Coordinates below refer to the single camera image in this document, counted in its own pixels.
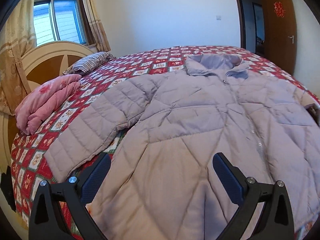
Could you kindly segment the lilac quilted puffer jacket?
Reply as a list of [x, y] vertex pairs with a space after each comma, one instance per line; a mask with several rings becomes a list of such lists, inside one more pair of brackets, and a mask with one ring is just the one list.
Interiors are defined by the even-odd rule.
[[236, 212], [212, 167], [218, 152], [261, 183], [283, 181], [298, 230], [319, 214], [311, 102], [236, 55], [194, 55], [105, 91], [44, 156], [63, 182], [127, 130], [91, 204], [108, 239], [216, 239]]

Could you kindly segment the right beige curtain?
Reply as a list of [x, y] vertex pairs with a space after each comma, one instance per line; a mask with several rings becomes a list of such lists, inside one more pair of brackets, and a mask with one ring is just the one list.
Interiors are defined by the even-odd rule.
[[93, 40], [95, 41], [97, 50], [99, 52], [108, 52], [111, 50], [108, 42], [104, 26], [101, 19], [95, 9], [95, 3], [93, 0], [82, 0], [84, 4], [84, 10], [88, 19], [89, 27], [91, 29]]

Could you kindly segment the red patterned bed cover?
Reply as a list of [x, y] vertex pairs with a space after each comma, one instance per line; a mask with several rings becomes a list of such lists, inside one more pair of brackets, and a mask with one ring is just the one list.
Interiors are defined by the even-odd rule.
[[[119, 131], [106, 149], [77, 167], [63, 182], [53, 176], [45, 153], [71, 122], [108, 89], [132, 77], [180, 70], [188, 57], [202, 54], [236, 55], [248, 64], [249, 70], [289, 81], [307, 92], [314, 102], [311, 93], [276, 64], [233, 46], [173, 47], [108, 61], [81, 76], [80, 87], [43, 121], [35, 134], [20, 133], [14, 139], [11, 176], [15, 205], [29, 228], [30, 239], [108, 239], [92, 218], [91, 204], [127, 130]], [[220, 235], [225, 239], [250, 238], [265, 209], [271, 211], [271, 224], [264, 229], [268, 239], [293, 237], [293, 211], [283, 181], [261, 183], [246, 176], [221, 152], [213, 155], [212, 167], [236, 206], [236, 212], [216, 239]]]

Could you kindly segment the beige curtain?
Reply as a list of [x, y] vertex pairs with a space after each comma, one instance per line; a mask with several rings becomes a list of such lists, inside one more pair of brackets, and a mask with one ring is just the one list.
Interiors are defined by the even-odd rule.
[[34, 0], [20, 0], [1, 30], [1, 112], [14, 115], [31, 92], [22, 56], [36, 47]]
[[97, 50], [99, 52], [108, 52], [111, 50], [108, 42], [104, 26], [101, 19], [95, 9], [95, 3], [93, 0], [82, 0], [84, 4], [84, 10], [88, 19], [89, 27], [91, 29], [93, 40], [95, 41]]

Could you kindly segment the red double happiness decal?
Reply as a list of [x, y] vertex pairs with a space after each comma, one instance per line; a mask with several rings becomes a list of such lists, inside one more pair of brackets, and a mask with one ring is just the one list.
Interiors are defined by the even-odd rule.
[[283, 7], [283, 4], [281, 2], [274, 2], [274, 12], [277, 17], [284, 18], [286, 14], [286, 10]]

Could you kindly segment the left beige curtain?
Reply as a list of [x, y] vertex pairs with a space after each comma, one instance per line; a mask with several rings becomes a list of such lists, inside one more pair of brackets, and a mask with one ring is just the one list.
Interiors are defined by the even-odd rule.
[[1, 30], [1, 112], [14, 115], [31, 92], [22, 56], [36, 47], [34, 0], [20, 0]]

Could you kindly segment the striped pillow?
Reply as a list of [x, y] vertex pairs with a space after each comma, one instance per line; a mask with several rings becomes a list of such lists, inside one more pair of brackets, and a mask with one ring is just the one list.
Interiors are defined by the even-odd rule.
[[94, 53], [76, 61], [63, 72], [63, 75], [79, 74], [84, 76], [104, 63], [114, 59], [115, 57], [111, 53], [107, 53], [105, 51]]

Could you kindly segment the dark wooden door frame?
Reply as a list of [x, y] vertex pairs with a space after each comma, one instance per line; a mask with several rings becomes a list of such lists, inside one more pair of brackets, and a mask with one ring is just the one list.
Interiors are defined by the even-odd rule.
[[261, 0], [236, 0], [240, 18], [241, 47], [264, 55], [265, 28]]

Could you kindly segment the pink folded quilt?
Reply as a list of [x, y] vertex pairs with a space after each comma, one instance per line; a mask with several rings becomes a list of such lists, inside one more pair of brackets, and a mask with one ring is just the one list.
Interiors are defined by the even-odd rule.
[[33, 135], [62, 103], [79, 87], [81, 75], [58, 76], [33, 90], [15, 109], [16, 126], [26, 135]]

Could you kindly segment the brown wooden door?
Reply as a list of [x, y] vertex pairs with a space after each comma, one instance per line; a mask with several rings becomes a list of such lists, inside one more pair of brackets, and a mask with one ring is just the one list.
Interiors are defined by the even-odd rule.
[[[277, 17], [274, 2], [281, 2], [286, 14]], [[264, 15], [265, 57], [289, 74], [295, 71], [297, 54], [297, 24], [292, 0], [261, 0]], [[295, 36], [292, 44], [288, 36]]]

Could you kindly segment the window with blue frame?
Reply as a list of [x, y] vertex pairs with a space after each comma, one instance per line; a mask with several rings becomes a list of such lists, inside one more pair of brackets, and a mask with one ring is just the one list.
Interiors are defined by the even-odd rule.
[[80, 0], [34, 0], [37, 45], [69, 41], [87, 45]]

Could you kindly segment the cream wooden headboard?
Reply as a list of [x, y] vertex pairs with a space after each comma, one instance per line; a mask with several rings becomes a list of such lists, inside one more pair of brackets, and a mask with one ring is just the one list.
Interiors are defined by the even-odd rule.
[[[49, 42], [38, 46], [22, 57], [24, 72], [31, 90], [63, 75], [63, 72], [80, 58], [95, 53], [95, 46], [84, 46], [69, 41]], [[13, 116], [1, 113], [1, 172], [10, 166], [11, 147], [17, 134]]]

